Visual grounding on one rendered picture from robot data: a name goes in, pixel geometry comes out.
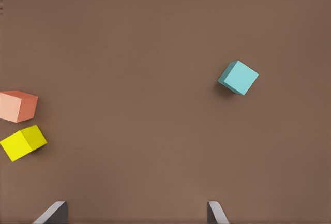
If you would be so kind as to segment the blue wooden cube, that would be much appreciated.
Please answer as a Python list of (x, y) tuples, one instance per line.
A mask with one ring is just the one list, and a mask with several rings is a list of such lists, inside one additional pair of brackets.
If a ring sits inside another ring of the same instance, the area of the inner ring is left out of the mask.
[(233, 61), (229, 63), (218, 82), (236, 94), (245, 95), (258, 76), (256, 71), (241, 61)]

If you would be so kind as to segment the red wooden cube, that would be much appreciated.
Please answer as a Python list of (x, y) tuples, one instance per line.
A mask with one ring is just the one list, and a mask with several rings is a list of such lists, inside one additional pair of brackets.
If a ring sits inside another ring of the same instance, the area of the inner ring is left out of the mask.
[(0, 118), (14, 123), (32, 119), (38, 96), (21, 91), (0, 92)]

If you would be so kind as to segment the yellow wooden cube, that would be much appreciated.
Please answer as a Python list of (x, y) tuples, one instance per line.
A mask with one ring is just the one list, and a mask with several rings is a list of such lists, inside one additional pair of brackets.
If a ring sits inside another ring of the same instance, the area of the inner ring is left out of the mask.
[(47, 144), (37, 125), (19, 130), (0, 141), (12, 162)]

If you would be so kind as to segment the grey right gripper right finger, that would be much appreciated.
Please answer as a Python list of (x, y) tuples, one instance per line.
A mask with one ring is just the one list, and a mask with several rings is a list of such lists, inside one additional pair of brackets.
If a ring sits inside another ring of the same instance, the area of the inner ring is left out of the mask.
[(230, 224), (225, 212), (217, 201), (207, 202), (207, 224)]

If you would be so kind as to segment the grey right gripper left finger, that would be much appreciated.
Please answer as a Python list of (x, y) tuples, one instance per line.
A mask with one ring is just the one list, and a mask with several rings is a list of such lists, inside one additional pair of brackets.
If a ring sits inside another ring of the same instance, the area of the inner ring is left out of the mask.
[(56, 201), (32, 224), (68, 224), (68, 204)]

